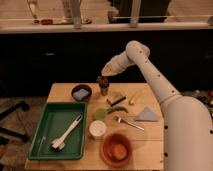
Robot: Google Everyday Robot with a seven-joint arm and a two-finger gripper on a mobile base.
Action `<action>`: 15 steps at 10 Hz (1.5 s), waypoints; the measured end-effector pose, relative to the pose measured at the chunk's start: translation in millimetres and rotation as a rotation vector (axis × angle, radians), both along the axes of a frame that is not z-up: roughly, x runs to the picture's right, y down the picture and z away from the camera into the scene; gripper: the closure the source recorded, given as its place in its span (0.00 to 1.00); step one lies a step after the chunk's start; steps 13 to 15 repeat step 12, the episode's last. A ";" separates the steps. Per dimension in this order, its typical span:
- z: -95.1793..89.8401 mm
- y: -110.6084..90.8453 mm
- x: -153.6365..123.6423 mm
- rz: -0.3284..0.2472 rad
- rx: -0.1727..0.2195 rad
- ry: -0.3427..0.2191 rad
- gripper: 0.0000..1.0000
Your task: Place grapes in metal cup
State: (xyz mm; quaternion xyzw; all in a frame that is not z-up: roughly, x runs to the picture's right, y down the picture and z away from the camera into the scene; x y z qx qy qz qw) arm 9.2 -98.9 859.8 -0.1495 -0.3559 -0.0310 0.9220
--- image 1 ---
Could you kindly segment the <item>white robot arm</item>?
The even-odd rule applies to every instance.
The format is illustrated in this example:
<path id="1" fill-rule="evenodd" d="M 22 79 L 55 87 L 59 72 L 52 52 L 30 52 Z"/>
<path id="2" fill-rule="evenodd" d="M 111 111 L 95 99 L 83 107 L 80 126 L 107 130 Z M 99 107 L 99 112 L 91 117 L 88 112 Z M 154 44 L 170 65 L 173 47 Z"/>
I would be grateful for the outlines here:
<path id="1" fill-rule="evenodd" d="M 130 41 L 106 63 L 102 76 L 137 65 L 164 117 L 164 171 L 213 171 L 213 122 L 198 99 L 182 95 L 149 60 L 149 48 Z"/>

